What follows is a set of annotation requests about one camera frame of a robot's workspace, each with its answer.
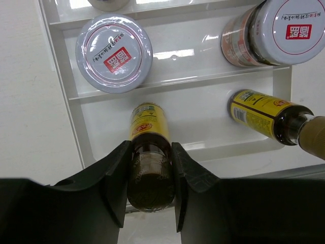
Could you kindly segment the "yellow small bottle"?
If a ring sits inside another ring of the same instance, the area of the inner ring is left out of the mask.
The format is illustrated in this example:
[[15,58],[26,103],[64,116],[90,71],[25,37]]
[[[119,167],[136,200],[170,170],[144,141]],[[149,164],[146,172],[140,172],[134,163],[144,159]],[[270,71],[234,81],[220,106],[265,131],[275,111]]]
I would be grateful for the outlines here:
[[160,211],[175,197],[171,143],[164,110],[149,102],[137,106],[131,115],[129,139],[133,156],[127,198],[139,211]]
[[242,89],[231,95],[227,111],[234,121],[324,160],[324,116],[314,115],[309,108]]

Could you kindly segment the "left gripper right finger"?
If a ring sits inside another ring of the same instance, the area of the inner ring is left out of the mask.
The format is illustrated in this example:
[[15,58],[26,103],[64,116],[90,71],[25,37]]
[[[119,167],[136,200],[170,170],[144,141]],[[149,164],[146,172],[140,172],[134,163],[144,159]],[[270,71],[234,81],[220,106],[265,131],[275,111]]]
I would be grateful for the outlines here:
[[324,181],[219,178],[171,147],[182,243],[324,243]]

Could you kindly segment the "blue-label bead jar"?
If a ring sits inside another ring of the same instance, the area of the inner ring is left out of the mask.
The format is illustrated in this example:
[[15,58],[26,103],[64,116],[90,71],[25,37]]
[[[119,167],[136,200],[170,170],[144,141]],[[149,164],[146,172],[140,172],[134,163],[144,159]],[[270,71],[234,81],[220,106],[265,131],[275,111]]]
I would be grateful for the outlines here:
[[129,3],[129,0],[88,0],[96,9],[103,12],[117,11]]

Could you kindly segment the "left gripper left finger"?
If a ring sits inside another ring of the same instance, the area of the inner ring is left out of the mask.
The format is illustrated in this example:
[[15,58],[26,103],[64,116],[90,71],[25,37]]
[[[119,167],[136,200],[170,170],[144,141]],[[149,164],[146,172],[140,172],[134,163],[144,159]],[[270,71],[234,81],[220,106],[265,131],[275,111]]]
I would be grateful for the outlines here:
[[53,186],[1,179],[1,243],[117,243],[131,156],[124,141]]

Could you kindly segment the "white divided tray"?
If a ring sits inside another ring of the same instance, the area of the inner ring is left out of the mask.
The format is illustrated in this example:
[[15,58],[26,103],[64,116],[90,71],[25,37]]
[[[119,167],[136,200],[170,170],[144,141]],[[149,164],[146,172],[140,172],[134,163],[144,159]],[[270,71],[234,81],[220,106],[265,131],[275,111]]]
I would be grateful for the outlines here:
[[74,133],[87,167],[128,138],[133,109],[144,102],[166,113],[171,140],[199,162],[281,149],[266,136],[231,121],[229,96],[239,89],[288,99],[289,67],[231,65],[220,43],[224,26],[258,1],[130,1],[121,13],[145,29],[153,46],[147,80],[124,94],[92,87],[80,73],[75,44],[101,12],[87,1],[37,1]]

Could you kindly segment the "spice jar red label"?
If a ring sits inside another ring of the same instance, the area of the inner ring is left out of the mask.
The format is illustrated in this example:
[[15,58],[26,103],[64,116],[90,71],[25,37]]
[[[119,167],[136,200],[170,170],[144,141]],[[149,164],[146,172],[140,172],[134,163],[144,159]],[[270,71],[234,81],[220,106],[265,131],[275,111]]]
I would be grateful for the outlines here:
[[324,49],[324,1],[263,1],[229,21],[221,50],[237,67],[291,66]]
[[76,41],[77,66],[86,81],[110,94],[129,92],[147,78],[153,50],[149,36],[132,18],[108,13],[88,21]]

